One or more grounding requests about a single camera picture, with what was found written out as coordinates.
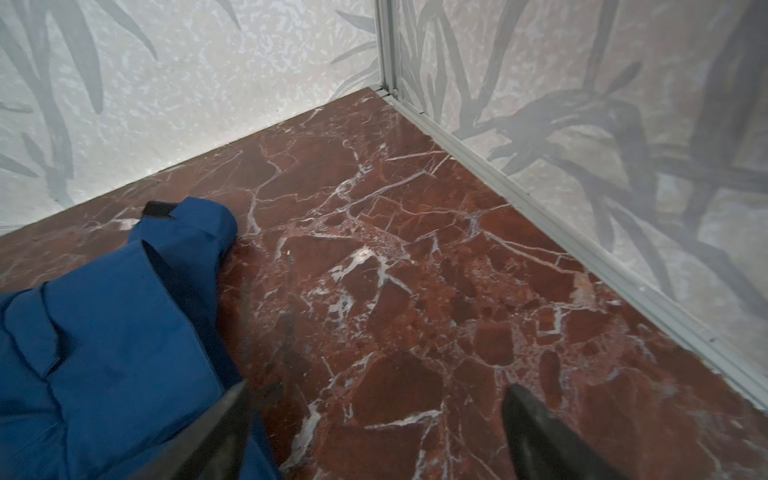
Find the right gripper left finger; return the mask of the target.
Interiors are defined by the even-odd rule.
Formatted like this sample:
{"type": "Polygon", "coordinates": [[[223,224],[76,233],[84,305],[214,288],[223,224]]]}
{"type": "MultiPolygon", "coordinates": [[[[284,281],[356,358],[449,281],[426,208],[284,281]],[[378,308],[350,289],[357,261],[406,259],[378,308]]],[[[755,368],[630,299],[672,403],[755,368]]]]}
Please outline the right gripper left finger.
{"type": "Polygon", "coordinates": [[[242,381],[177,435],[135,479],[237,479],[251,422],[251,394],[242,381]]]}

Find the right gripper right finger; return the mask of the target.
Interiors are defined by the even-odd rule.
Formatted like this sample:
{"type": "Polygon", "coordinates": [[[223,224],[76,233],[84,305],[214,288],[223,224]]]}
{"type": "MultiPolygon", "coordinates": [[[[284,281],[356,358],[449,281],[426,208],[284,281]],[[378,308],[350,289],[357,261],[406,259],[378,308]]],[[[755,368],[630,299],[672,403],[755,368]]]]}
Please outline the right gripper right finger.
{"type": "Polygon", "coordinates": [[[508,450],[519,479],[622,479],[529,390],[509,386],[501,407],[508,450]]]}

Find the blue zip-up jacket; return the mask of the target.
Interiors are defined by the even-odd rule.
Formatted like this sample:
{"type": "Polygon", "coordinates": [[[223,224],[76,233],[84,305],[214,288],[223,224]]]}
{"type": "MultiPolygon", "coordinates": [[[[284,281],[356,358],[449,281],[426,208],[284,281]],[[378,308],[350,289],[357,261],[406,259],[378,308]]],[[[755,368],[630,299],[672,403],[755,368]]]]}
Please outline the blue zip-up jacket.
{"type": "MultiPolygon", "coordinates": [[[[217,276],[233,214],[151,201],[126,244],[1,297],[1,475],[135,479],[244,381],[217,331],[217,276]]],[[[279,477],[251,391],[237,479],[279,477]]]]}

